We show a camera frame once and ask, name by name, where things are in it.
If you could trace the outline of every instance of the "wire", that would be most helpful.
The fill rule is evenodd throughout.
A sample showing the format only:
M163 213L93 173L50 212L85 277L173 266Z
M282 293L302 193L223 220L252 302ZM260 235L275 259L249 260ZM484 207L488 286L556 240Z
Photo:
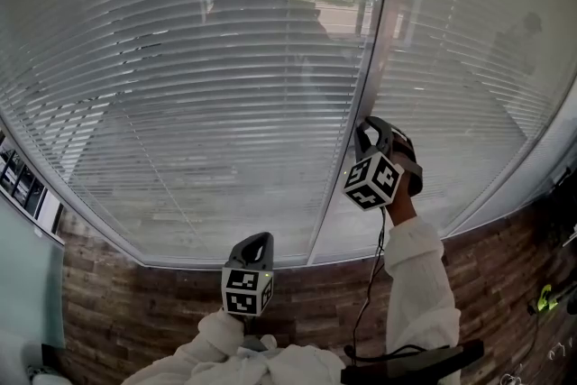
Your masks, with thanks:
M393 354L397 354L398 352L402 352L403 350L405 350L405 348L412 348L413 350L417 350L418 352L426 352L425 348L422 348L422 347L417 346L417 345L407 344L405 346L401 346L400 348L395 350L393 353L389 353L387 356L392 356Z
M372 264L371 276L369 277L369 285L367 286L367 298L364 300L364 304L362 304L361 311L359 311L359 315L357 316L357 322L355 323L354 329L353 329L353 351L352 351L352 355L351 355L351 358L353 359L353 365L356 365L356 358L357 358L357 356L356 356L356 353L357 353L357 327L359 327L359 324L361 323L361 319L362 319L362 315L364 314L364 310L367 309L367 307L371 304L371 289L372 289L372 283L375 280L375 276L377 276L379 271L382 270L382 268L384 266L384 263L383 263L377 269L377 264L379 263L379 260L380 260L380 254L384 251L383 243L385 241L385 220L387 217L385 215L384 207L381 207L380 211L382 213L382 226L380 227L379 240L377 242L377 249L375 251L374 262Z
M572 337L569 337L569 341L567 342L569 344L569 346L571 348L573 348L573 339ZM551 351L549 352L549 354L547 355L549 360L552 361L554 358L554 350L557 346L561 346L561 348L563 348L563 357L565 356L565 345L558 343L556 346L554 346ZM539 367L539 370L536 372L536 374L531 378L531 380L527 383L529 385L531 385L531 383L534 383L534 380L537 378L537 376L541 373L541 371L543 370L543 368L545 367L545 361L541 362L541 367Z
M244 335L249 335L254 327L254 317L253 316L239 316L244 325Z
M535 322L535 334L533 335L533 342L531 342L531 346L529 347L527 352L523 355L523 358L521 358L521 360L519 361L519 366L521 366L521 367L523 367L523 362L529 356L529 354L531 354L531 352L533 351L533 348L535 348L537 336L539 335L539 311L538 310L535 314L535 317L536 317L536 322Z
M521 383L521 378L518 375L516 375L516 372L518 370L518 373L520 374L523 371L523 362L525 362L525 360L527 359L529 354L531 354L531 352L535 348L535 344L536 344L538 335L539 335L539 312L536 311L535 334L533 335L533 341L531 342L531 346L529 347L527 352L523 355L523 357L519 361L519 365L517 366L517 368L513 372L511 372L510 374L506 373L506 374L503 374L501 376L501 380L500 380L501 385L514 384L514 383L517 383L517 380L519 380L519 383ZM540 371L541 371L541 369L539 369L537 374L533 376L531 381L533 381L536 378L536 376L539 375Z

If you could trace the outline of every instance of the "glass pane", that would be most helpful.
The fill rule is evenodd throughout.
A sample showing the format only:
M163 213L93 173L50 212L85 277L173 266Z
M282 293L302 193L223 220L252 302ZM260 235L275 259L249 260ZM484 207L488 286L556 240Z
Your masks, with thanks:
M34 216L36 212L36 206L38 205L38 201L42 197L42 191L44 190L44 186L40 183L40 181L34 181L34 185L32 186L32 193L30 193L30 197L28 198L28 204L26 204L26 212L30 215Z
M0 0L2 105L43 174L144 254L222 261L269 231L301 262L379 1Z
M4 176L0 180L0 184L2 188L4 188L7 192L12 192L12 188L18 179L18 174L20 173L20 169L24 166L24 162L20 159L20 156L17 152L14 153L12 158L8 161L8 168L5 171Z
M4 200L0 223L0 326L35 344L62 347L64 248L39 237L34 225Z
M7 138L4 138L2 140L2 144L0 144L0 163L2 164L2 168L4 168L6 161L8 160L13 151L14 147L12 146L12 144L8 141Z
M32 172L30 172L28 166L24 166L24 171L14 192L14 198L20 203L21 206L24 205L24 201L26 200L26 196L28 195L28 191L30 190L30 186L32 185L33 180L34 175Z
M424 171L415 207L440 234L465 219L551 123L574 78L576 5L399 0L372 114L413 140ZM573 129L574 114L565 124ZM526 170L527 178L541 167ZM370 254L379 212L363 213L335 194L317 246L324 260L318 260Z

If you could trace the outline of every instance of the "vr controller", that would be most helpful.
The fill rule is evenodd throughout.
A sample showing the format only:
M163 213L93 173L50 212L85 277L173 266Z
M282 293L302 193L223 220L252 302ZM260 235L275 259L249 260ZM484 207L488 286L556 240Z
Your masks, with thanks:
M375 145L366 133L370 127L379 135ZM423 189L423 169L417 164L413 142L394 125L379 117L367 117L354 132L354 152L357 163L349 172L343 193L360 209L391 204L406 171L410 173L408 194L413 197ZM407 157L398 158L393 164L394 152L402 152Z
M254 234L233 247L223 267L223 307L231 315L260 316L272 298L274 238Z

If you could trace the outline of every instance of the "wooden wall panel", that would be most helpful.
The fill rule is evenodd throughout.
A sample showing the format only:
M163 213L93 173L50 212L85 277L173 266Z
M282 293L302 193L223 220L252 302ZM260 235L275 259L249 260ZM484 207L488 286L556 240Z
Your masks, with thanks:
M552 238L557 232L541 202L445 241L444 262L462 310L461 338L481 338L486 348L485 357L463 371L463 384L499 383L528 349L535 318L527 314L527 303L546 282L565 278L577 262L577 242L561 250ZM197 334L202 316L221 304L217 272L142 268L70 212L62 215L60 233L66 241L67 348L57 356L60 368L78 385L119 383L173 353ZM275 334L281 346L316 344L343 356L370 269L370 261L355 261L278 271L274 298L256 332ZM371 306L358 330L360 354L384 351L390 283L381 273L373 286ZM543 316L536 347L521 373L523 383L562 383L575 358L568 341L576 326L564 306ZM567 356L558 353L547 360L558 342L567 345Z

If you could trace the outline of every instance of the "hand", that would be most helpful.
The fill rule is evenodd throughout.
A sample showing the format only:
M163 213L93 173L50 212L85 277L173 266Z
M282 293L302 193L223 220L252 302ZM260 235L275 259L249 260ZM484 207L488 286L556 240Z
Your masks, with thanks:
M394 134L395 141L404 144L409 147L408 143L400 135ZM392 163L397 163L399 159L406 158L407 155L402 152L393 152ZM410 181L410 172L405 172L400 178L400 182L397 187L397 194L395 195L395 200L392 204L387 206L387 212L389 212L390 218L395 226L400 225L411 218L417 216L415 208L413 207L413 201L411 196L408 194L408 182Z

